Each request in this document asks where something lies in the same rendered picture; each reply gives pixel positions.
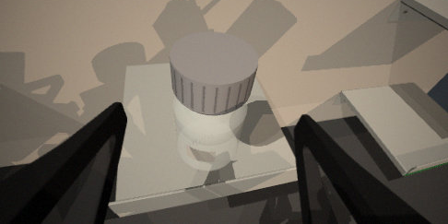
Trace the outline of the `white bottle with grey cap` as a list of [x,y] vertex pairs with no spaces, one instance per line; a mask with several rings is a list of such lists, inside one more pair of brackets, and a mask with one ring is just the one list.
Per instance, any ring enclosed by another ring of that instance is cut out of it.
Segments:
[[203,31],[182,37],[170,51],[178,152],[199,171],[216,171],[234,158],[258,67],[246,41]]

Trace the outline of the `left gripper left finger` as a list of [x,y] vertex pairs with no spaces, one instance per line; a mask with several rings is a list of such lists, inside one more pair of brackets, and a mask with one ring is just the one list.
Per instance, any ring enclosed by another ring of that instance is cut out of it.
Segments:
[[0,224],[41,224],[94,157],[61,224],[104,224],[126,125],[123,104],[114,102],[65,142],[0,182]]

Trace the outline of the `large beige wall panel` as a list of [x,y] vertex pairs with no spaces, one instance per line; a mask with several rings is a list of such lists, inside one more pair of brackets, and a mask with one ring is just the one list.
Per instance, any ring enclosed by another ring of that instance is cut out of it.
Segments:
[[356,116],[343,90],[448,73],[448,30],[401,0],[0,0],[0,167],[31,163],[124,101],[127,66],[224,32],[258,55],[280,127]]

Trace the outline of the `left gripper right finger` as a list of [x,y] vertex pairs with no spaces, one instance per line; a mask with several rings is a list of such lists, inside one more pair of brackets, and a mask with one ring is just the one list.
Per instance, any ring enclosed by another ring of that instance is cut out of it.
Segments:
[[318,164],[357,224],[431,224],[303,114],[294,128],[302,224],[338,224]]

